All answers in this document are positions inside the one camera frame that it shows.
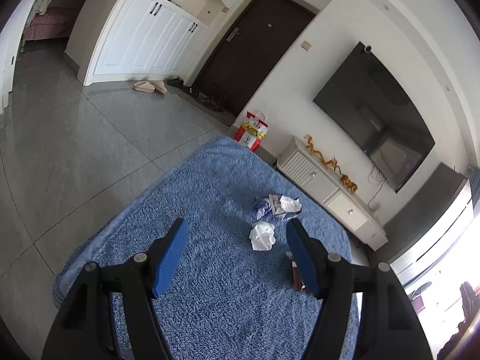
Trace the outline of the red snack wrapper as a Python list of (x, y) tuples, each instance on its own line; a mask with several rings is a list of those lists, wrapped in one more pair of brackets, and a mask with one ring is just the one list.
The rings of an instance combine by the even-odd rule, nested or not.
[(296, 292), (305, 291), (306, 286), (299, 273), (299, 268), (296, 264), (296, 261), (294, 260), (293, 253), (290, 251), (287, 251), (286, 256), (287, 258), (289, 258), (291, 269), (292, 269), (292, 284), (293, 284), (294, 290)]

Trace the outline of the blue fuzzy table cover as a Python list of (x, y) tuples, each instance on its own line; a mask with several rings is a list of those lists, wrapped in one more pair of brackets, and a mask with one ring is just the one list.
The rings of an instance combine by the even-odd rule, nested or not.
[(298, 199), (307, 233), (351, 258), (336, 219), (256, 154), (217, 136), (76, 249), (55, 279), (55, 305), (87, 262), (123, 263), (182, 218), (188, 241), (168, 290), (153, 302), (174, 359), (300, 359), (321, 303), (293, 289), (286, 221), (268, 217), (271, 250), (251, 247), (254, 200), (269, 194)]

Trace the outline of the dark grey tall cabinet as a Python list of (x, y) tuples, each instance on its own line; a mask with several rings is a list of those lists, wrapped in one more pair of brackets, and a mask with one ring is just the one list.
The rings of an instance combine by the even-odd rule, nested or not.
[(373, 253), (376, 263), (391, 263), (435, 225), (457, 198), (467, 179), (444, 163), (385, 225), (388, 242)]

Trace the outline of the golden tiger figurine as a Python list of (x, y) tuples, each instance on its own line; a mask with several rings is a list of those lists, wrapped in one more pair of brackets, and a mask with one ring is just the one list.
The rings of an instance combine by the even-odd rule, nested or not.
[(351, 194), (355, 194), (358, 190), (358, 186), (354, 183), (348, 175), (341, 175), (340, 181), (343, 186), (350, 191)]

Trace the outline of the crumpled white tissue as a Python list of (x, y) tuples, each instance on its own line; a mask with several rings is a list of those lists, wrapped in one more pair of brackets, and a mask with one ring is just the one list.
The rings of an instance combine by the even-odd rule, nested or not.
[(275, 226), (271, 223), (256, 222), (249, 234), (252, 249), (254, 251), (270, 251), (276, 243), (274, 229)]

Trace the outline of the small silver purple wrapper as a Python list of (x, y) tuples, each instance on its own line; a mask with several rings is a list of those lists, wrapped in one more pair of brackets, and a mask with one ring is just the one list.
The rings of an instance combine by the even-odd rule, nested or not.
[(269, 194), (255, 199), (254, 211), (256, 219), (260, 220), (267, 214), (284, 220), (293, 219), (302, 213), (302, 205), (299, 199), (293, 199), (285, 195)]

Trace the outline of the golden dragon figurine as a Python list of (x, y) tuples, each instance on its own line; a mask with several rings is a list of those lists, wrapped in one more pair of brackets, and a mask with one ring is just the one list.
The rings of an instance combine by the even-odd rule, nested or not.
[(333, 172), (336, 172), (341, 176), (343, 175), (341, 167), (338, 165), (338, 161), (335, 157), (326, 158), (326, 156), (323, 155), (323, 153), (315, 147), (313, 143), (313, 138), (309, 134), (306, 134), (304, 138), (307, 143), (306, 149), (310, 153), (310, 155), (317, 156), (320, 164), (322, 164), (325, 168), (331, 169)]

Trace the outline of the white tv cabinet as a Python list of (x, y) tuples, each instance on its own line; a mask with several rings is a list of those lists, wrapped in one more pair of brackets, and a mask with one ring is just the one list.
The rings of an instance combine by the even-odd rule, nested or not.
[(388, 242), (376, 215), (332, 170), (309, 153), (306, 141), (295, 137), (279, 154), (277, 168), (372, 250), (379, 250)]

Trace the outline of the red white gift bag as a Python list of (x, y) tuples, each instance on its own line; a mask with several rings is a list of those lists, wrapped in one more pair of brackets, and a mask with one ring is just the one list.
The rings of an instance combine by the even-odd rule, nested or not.
[(233, 135), (233, 139), (251, 152), (255, 152), (260, 147), (268, 130), (267, 117), (263, 112), (254, 114), (247, 111), (240, 127)]

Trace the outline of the beige slippers pair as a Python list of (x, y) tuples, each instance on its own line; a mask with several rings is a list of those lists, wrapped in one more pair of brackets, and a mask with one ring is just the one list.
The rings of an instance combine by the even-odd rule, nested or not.
[(133, 85), (133, 89), (137, 92), (143, 92), (148, 94), (153, 94), (154, 92), (158, 92), (162, 95), (165, 95), (168, 92), (165, 83), (162, 80), (142, 80), (138, 81)]

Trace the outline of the black shoes by door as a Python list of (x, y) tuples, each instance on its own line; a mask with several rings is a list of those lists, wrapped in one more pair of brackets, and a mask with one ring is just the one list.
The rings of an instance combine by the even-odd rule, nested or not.
[(200, 92), (197, 88), (184, 85), (184, 80), (180, 77), (171, 78), (166, 80), (168, 86), (172, 86), (180, 90), (180, 94), (188, 96), (195, 100), (201, 106), (208, 108), (211, 111), (223, 112), (224, 101), (221, 97), (217, 95), (207, 95)]

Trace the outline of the white shoe cabinet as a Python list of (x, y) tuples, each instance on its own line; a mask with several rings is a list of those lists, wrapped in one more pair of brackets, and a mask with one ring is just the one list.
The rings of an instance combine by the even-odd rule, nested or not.
[(84, 86), (187, 78), (206, 42), (240, 0), (85, 0), (66, 56)]

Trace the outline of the pink bed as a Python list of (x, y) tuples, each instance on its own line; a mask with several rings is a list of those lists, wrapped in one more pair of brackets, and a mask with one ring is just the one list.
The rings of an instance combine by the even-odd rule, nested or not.
[(69, 38), (80, 10), (67, 7), (49, 7), (44, 15), (35, 15), (24, 30), (26, 41)]

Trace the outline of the dark brown entrance door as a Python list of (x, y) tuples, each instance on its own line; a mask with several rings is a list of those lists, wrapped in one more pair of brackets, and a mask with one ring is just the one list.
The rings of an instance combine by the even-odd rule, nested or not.
[(217, 95), (234, 116), (315, 14), (292, 0), (252, 0), (203, 65), (192, 87)]

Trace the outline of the wall mounted black television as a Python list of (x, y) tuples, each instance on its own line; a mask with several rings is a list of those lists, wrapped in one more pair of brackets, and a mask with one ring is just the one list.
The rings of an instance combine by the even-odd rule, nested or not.
[(365, 47), (361, 42), (355, 46), (313, 102), (399, 192), (435, 141), (400, 83)]

